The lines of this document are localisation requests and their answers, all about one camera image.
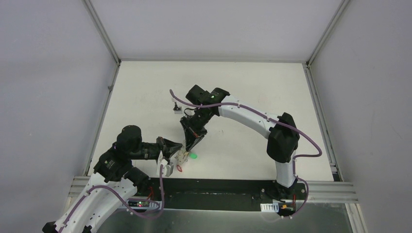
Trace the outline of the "perforated metal ring plate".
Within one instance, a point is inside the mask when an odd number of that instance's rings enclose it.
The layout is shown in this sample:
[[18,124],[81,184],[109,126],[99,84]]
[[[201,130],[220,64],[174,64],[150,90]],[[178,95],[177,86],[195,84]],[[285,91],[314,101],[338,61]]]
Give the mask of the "perforated metal ring plate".
[[184,163],[188,161],[188,158],[189,152],[184,149],[180,149],[175,155],[176,165],[182,166]]

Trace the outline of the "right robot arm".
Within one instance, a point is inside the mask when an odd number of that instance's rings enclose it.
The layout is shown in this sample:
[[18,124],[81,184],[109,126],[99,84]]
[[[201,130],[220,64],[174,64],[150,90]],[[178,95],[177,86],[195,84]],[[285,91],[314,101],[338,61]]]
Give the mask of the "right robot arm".
[[276,194],[282,199],[288,199],[295,193],[294,184],[297,179],[293,175],[292,156],[297,150],[300,135],[292,130],[296,124],[290,114],[283,113],[278,117],[278,122],[274,123],[265,112],[244,105],[228,91],[218,87],[208,92],[194,85],[186,94],[186,99],[194,107],[193,115],[180,119],[187,151],[192,150],[205,137],[205,126],[213,116],[234,120],[267,139],[266,152],[275,161],[276,167]]

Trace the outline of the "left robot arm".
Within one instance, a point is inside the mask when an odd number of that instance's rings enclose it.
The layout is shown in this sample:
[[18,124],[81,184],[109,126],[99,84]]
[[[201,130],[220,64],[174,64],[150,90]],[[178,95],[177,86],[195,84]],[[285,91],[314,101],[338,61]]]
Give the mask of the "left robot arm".
[[[161,136],[154,143],[143,142],[140,127],[125,126],[111,148],[99,157],[74,205],[58,220],[46,223],[42,232],[95,233],[120,206],[143,219],[160,217],[165,208],[163,178],[172,174],[171,157],[182,146]],[[147,199],[154,208],[146,212],[139,213],[126,202],[134,195],[145,195],[150,186],[149,176],[133,166],[133,160],[155,160],[157,164],[161,201]]]

